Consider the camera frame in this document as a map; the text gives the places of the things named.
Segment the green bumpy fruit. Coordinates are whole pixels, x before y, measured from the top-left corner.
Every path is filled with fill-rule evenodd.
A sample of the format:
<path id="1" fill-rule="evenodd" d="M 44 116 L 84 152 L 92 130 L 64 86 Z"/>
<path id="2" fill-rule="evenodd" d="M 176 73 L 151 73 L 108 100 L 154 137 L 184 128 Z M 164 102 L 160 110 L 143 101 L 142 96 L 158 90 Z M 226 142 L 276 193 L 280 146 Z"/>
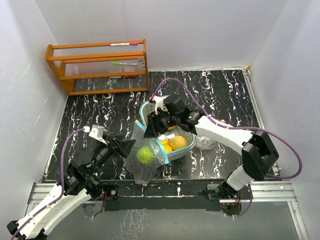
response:
<path id="1" fill-rule="evenodd" d="M 149 146 L 143 146 L 136 154 L 137 160 L 142 164 L 151 164 L 154 159 L 153 150 Z"/>

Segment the blue zipper clear bag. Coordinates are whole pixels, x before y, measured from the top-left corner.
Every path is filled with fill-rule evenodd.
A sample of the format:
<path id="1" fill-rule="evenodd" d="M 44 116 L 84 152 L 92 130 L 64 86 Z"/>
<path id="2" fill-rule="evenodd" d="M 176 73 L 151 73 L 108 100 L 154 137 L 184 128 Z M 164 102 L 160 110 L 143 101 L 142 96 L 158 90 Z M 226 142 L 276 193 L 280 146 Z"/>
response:
<path id="1" fill-rule="evenodd" d="M 145 138 L 147 128 L 134 122 L 131 140 L 135 140 L 129 155 L 123 160 L 126 170 L 138 185 L 147 185 L 154 179 L 157 169 L 169 163 L 166 150 L 158 138 Z"/>

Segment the red zipper clear bag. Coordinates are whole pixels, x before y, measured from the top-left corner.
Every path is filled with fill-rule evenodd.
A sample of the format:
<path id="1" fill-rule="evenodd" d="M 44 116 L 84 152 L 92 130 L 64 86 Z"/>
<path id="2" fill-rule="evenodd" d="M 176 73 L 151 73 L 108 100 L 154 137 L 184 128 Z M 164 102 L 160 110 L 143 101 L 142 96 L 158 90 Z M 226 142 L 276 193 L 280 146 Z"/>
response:
<path id="1" fill-rule="evenodd" d="M 194 126 L 196 147 L 200 150 L 213 149 L 216 143 L 222 143 L 227 130 L 224 120 L 214 119 L 211 116 L 202 116 Z"/>

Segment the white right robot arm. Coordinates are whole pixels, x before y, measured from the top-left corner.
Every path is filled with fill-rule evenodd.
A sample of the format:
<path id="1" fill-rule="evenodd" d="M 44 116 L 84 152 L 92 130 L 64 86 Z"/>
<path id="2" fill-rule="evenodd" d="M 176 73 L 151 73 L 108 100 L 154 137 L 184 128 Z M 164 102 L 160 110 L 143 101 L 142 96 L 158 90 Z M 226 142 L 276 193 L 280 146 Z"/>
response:
<path id="1" fill-rule="evenodd" d="M 202 110 L 189 109 L 180 97 L 154 97 L 140 107 L 140 116 L 146 127 L 145 138 L 157 138 L 170 127 L 178 126 L 184 132 L 212 139 L 241 155 L 241 166 L 221 184 L 207 186 L 202 191 L 209 198 L 235 198 L 251 182 L 264 180 L 279 158 L 266 132 L 233 129 L 229 124 L 206 116 Z"/>

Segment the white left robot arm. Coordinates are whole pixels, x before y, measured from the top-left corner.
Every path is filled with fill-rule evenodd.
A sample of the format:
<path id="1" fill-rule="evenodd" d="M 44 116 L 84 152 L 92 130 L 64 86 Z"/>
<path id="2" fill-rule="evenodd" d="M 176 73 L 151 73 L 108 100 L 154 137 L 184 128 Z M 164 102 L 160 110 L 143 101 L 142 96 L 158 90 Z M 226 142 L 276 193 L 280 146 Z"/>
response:
<path id="1" fill-rule="evenodd" d="M 135 143 L 120 135 L 104 136 L 96 140 L 93 149 L 78 151 L 68 167 L 61 170 L 61 180 L 48 195 L 25 217 L 7 225 L 12 239 L 44 240 L 78 206 L 91 199 L 99 200 L 105 195 L 104 185 L 97 177 L 99 169 L 110 158 L 127 158 Z"/>

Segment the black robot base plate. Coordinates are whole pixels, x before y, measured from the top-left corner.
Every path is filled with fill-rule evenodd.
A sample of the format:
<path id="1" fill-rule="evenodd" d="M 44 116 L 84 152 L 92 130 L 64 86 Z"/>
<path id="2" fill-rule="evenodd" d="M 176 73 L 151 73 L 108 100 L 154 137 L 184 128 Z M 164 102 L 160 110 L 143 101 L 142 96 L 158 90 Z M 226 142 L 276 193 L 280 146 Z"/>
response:
<path id="1" fill-rule="evenodd" d="M 212 196 L 206 190 L 214 189 L 222 182 L 207 179 L 153 180 L 146 186 L 134 180 L 103 180 L 101 193 L 84 203 L 98 204 L 105 211 L 121 210 L 180 210 L 202 209 L 220 211 L 224 203 L 234 203 L 237 197 Z"/>

